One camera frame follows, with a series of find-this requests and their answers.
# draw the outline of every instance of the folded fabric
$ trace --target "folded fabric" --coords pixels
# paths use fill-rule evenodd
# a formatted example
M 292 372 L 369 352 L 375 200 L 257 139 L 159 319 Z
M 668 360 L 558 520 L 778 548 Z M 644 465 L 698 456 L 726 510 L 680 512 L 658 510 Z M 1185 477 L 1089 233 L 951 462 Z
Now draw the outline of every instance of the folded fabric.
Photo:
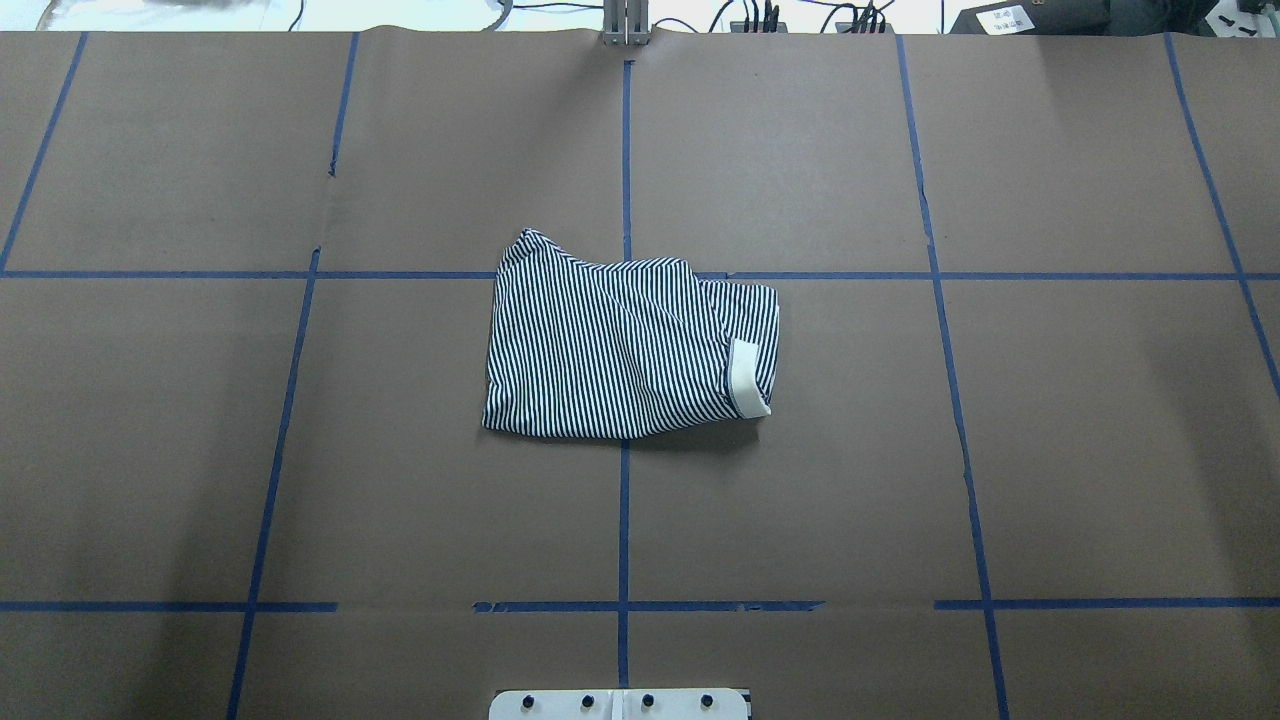
M 526 229 L 498 265 L 484 427 L 637 438 L 769 414 L 771 287 L 658 258 L 602 265 Z

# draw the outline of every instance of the white mounting plate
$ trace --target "white mounting plate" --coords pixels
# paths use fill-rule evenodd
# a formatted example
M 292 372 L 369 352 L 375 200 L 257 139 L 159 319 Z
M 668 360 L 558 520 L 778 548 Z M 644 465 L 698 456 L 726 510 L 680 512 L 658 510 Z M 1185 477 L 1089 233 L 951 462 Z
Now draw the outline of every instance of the white mounting plate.
M 582 703 L 588 696 L 590 707 Z M 749 697 L 730 688 L 507 691 L 493 698 L 489 720 L 750 720 Z M 532 705 L 525 707 L 525 698 Z

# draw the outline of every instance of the blue and white striped fabric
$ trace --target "blue and white striped fabric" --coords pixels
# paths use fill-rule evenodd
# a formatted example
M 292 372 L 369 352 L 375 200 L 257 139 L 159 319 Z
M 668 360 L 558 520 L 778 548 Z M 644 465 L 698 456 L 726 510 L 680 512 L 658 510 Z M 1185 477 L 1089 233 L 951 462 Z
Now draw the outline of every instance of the blue and white striped fabric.
M 676 258 L 600 265 L 526 229 L 498 266 L 484 427 L 637 438 L 769 414 L 771 287 L 703 281 Z

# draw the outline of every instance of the garment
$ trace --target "garment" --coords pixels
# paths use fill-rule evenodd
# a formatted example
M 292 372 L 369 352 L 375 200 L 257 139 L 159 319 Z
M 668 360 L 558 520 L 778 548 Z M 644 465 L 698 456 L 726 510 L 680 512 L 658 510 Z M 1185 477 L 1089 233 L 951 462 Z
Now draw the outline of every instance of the garment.
M 771 287 L 658 258 L 602 265 L 526 229 L 498 265 L 484 427 L 637 438 L 769 414 Z

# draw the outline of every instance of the striped cloth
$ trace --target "striped cloth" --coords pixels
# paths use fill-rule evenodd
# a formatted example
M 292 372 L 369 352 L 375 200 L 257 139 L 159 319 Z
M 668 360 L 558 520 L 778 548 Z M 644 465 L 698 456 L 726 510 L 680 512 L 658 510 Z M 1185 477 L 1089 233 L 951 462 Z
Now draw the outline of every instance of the striped cloth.
M 526 229 L 498 265 L 484 427 L 637 438 L 769 414 L 773 288 L 657 258 L 600 265 Z

